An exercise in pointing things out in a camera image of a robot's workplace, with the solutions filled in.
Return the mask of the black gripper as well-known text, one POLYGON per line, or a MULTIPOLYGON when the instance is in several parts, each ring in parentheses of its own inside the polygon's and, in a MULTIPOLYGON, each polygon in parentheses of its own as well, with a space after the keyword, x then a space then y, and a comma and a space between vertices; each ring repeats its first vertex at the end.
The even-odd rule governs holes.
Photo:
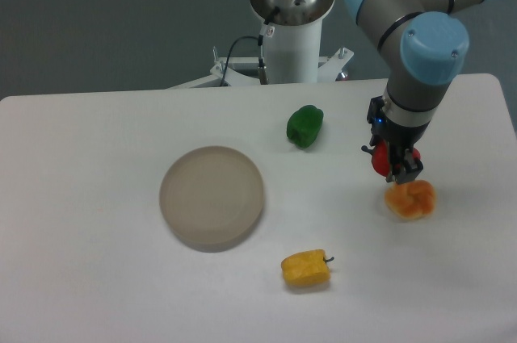
POLYGON ((367 121, 371 124, 371 145, 375 146, 383 140, 387 147, 390 167, 386 182, 402 185, 414 182, 423 171, 423 163, 415 155, 414 144, 423 136, 430 122, 396 122, 394 117, 389 116, 391 107, 395 111, 396 106, 389 103, 388 98, 372 98, 367 121))

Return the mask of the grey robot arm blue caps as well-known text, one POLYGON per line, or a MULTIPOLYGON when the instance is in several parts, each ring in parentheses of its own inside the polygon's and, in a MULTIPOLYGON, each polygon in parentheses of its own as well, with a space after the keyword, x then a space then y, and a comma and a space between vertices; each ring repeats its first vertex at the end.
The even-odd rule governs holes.
MULTIPOLYGON (((469 35, 453 14, 487 0, 344 0, 347 10, 389 66, 385 92, 370 102, 371 145, 385 144, 388 182, 422 171, 414 144, 462 70, 469 35)), ((262 82, 317 79, 321 22, 334 0, 250 0, 262 20, 262 82)))

